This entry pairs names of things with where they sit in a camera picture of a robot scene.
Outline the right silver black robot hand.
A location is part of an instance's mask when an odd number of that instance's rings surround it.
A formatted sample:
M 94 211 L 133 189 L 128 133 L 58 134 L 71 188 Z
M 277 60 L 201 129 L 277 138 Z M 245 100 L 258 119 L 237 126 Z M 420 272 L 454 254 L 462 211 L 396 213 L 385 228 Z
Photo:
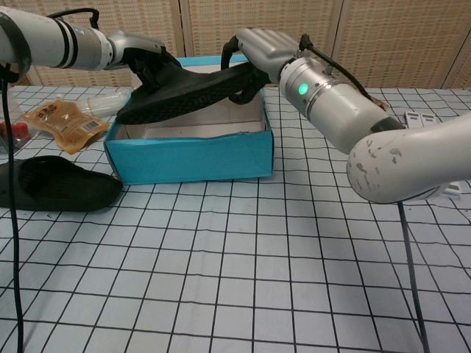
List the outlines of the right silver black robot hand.
M 229 96 L 235 104 L 247 104 L 268 84 L 280 82 L 283 67 L 294 59 L 297 42 L 284 32 L 271 29 L 242 28 L 224 44 L 221 68 L 229 67 L 234 53 L 240 51 L 251 64 L 250 78 L 240 93 Z

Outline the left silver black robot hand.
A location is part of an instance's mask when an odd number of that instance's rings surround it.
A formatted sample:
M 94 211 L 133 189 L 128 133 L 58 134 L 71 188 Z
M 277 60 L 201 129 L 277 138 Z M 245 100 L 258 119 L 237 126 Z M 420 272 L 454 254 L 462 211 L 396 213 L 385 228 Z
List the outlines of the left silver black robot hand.
M 151 37 L 117 31 L 107 39 L 113 53 L 105 69 L 117 70 L 128 66 L 150 92 L 160 87 L 157 75 L 163 66 L 168 63 L 180 65 L 161 41 Z

